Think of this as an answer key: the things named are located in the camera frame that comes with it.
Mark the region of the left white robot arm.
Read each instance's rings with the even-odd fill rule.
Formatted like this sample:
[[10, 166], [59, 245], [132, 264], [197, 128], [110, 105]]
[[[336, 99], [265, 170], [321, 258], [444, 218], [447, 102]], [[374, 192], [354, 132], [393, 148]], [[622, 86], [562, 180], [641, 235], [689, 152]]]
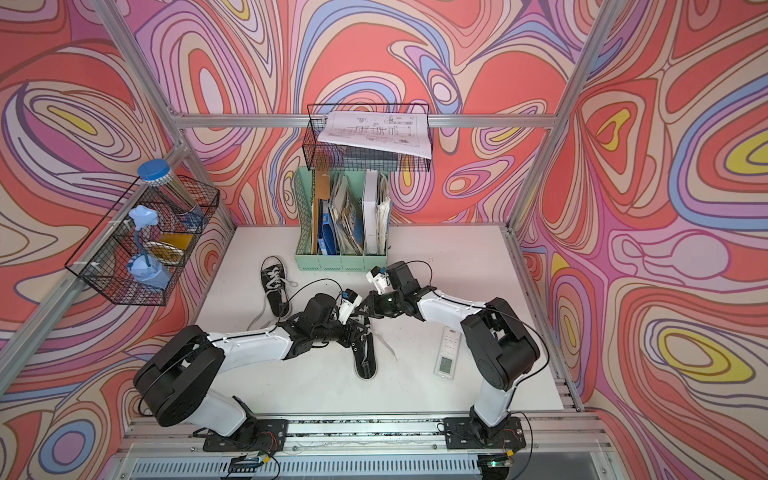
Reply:
[[340, 299], [317, 294], [304, 310], [254, 332], [214, 334], [183, 328], [135, 374], [140, 401], [163, 427], [192, 423], [231, 437], [255, 421], [247, 405], [212, 389], [216, 376], [243, 366], [284, 361], [324, 343], [353, 353], [362, 379], [377, 369], [370, 320], [363, 299], [347, 289]]

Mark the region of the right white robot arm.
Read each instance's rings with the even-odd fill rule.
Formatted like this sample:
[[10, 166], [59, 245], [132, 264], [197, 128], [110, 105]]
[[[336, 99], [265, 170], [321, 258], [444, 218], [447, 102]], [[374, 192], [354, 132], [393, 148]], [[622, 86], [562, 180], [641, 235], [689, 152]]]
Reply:
[[500, 297], [471, 302], [422, 286], [404, 261], [376, 266], [366, 280], [374, 286], [363, 301], [370, 316], [405, 315], [461, 332], [483, 379], [470, 418], [486, 429], [506, 421], [518, 381], [541, 356], [538, 343], [509, 303]]

